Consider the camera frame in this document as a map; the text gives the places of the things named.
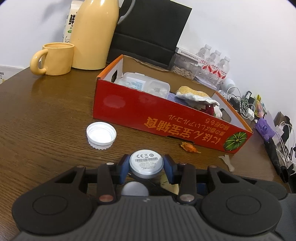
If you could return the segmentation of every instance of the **ce marking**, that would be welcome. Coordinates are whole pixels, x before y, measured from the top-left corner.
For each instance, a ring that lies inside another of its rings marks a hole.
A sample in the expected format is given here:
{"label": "ce marking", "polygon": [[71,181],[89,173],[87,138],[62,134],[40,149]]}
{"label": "ce marking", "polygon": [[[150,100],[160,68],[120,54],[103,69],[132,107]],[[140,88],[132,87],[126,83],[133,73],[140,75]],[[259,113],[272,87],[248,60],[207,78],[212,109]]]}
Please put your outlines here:
{"label": "ce marking", "polygon": [[145,157],[148,157],[148,155],[147,155],[147,154],[141,154],[141,155],[138,154],[138,155],[137,155],[137,158],[140,158],[140,157],[141,157],[141,158],[145,158]]}

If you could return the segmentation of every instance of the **wooden table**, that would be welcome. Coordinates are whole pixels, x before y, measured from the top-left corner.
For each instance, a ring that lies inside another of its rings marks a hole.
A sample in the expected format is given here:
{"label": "wooden table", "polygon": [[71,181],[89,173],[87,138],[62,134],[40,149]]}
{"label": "wooden table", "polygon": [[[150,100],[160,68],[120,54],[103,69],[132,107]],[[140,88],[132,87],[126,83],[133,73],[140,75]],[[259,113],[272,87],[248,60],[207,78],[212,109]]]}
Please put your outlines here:
{"label": "wooden table", "polygon": [[[35,76],[25,69],[0,85],[0,240],[18,230],[11,216],[15,199],[75,165],[96,168],[117,162],[125,153],[151,149],[177,162],[227,166],[225,153],[198,147],[201,154],[182,150],[181,140],[113,125],[117,138],[107,150],[93,149],[86,128],[94,122],[92,104],[99,71],[73,69],[62,76]],[[235,174],[281,182],[257,132],[231,162]]]}

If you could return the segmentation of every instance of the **cardboard box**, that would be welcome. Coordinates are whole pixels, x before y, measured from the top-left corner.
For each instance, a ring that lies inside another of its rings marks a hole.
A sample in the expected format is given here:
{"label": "cardboard box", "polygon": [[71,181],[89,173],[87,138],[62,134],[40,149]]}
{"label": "cardboard box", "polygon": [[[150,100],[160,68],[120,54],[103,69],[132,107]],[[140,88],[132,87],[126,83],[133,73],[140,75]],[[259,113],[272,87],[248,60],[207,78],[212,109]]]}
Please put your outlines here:
{"label": "cardboard box", "polygon": [[[220,103],[224,119],[178,103],[114,84],[125,72],[137,72],[170,84],[175,93],[180,86],[203,91]],[[232,106],[214,90],[173,72],[119,56],[97,77],[93,117],[160,136],[173,136],[229,153],[236,153],[253,134]]]}

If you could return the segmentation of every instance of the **mug handle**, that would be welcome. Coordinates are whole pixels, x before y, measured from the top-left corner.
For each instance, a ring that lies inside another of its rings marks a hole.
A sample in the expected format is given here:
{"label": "mug handle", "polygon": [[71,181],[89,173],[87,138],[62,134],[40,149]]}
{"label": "mug handle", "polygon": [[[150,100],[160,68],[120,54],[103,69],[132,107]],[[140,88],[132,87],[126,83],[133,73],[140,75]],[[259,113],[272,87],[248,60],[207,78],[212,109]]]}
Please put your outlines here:
{"label": "mug handle", "polygon": [[39,65],[39,60],[41,59],[41,57],[47,53],[48,53],[48,49],[43,49],[43,50],[38,51],[36,54],[34,54],[33,58],[31,59],[31,62],[30,62],[30,70],[32,71],[33,74],[43,75],[46,73],[46,68],[40,69],[38,67],[38,65]]}

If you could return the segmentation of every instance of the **dried flower petal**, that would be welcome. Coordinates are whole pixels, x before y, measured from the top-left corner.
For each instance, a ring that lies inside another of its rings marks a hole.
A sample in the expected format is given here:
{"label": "dried flower petal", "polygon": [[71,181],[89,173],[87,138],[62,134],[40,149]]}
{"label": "dried flower petal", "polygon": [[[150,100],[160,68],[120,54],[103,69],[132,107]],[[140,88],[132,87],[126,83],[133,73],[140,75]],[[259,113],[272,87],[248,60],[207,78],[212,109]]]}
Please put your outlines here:
{"label": "dried flower petal", "polygon": [[181,147],[190,153],[201,153],[195,148],[195,146],[188,142],[182,142]]}

